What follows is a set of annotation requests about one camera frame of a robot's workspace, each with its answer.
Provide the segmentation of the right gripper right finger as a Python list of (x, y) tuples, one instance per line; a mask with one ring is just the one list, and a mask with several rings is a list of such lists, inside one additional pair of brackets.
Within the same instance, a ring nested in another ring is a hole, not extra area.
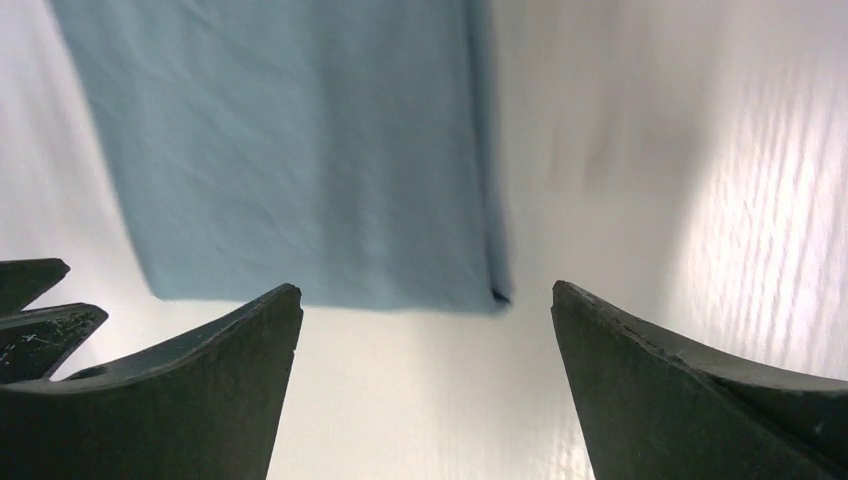
[(552, 320), (599, 479), (843, 479), (847, 385), (731, 355), (565, 281)]

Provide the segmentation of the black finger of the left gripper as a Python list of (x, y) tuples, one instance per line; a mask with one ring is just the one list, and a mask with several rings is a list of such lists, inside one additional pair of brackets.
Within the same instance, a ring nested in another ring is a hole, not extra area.
[(1, 317), (1, 383), (50, 378), (106, 320), (85, 303), (15, 312)]

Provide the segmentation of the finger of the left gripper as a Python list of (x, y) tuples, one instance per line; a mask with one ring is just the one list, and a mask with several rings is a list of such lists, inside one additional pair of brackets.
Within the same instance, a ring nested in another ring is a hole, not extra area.
[(70, 271), (59, 258), (1, 262), (1, 314), (22, 311), (58, 284)]

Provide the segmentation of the grey-blue t-shirt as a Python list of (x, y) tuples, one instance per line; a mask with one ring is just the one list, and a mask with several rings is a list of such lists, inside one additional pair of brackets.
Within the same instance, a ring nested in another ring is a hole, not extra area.
[(487, 1), (55, 1), (163, 300), (511, 300)]

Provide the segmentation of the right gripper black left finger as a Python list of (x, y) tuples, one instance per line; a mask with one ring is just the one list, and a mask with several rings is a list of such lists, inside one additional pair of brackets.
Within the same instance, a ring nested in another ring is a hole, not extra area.
[(281, 285), (60, 381), (1, 390), (5, 479), (263, 479), (303, 320)]

